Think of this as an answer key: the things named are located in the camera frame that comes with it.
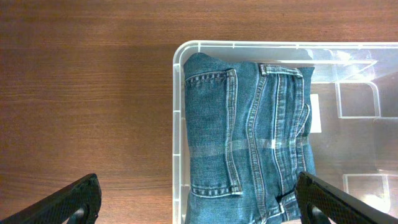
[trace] clear plastic container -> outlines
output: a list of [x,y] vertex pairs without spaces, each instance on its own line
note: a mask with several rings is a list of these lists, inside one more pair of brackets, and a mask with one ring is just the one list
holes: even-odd
[[317,176],[398,217],[398,42],[193,40],[173,59],[173,223],[185,221],[190,161],[183,65],[203,52],[227,62],[315,67],[320,133],[310,135]]

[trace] transparent plastic bin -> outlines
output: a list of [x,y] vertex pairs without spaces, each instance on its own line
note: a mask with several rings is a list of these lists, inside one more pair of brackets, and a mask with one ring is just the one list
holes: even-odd
[[173,223],[185,221],[190,160],[183,65],[203,52],[227,62],[315,67],[321,133],[310,135],[317,176],[398,217],[398,42],[193,40],[173,58]]

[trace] blue denim jeans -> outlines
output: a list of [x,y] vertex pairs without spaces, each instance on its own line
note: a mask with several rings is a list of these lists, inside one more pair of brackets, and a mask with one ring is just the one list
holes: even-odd
[[308,135],[313,68],[184,65],[191,191],[185,223],[280,223],[300,217],[299,172],[315,174]]

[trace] wooden table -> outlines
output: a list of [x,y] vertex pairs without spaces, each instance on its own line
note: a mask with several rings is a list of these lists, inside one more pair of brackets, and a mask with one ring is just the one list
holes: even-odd
[[97,223],[171,223],[180,44],[396,41],[397,10],[395,0],[1,0],[0,219],[94,172]]

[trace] white label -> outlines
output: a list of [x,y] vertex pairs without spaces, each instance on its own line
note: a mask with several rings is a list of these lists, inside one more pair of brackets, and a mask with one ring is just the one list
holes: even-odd
[[319,97],[318,94],[311,94],[312,123],[311,133],[321,133],[321,116],[319,113]]

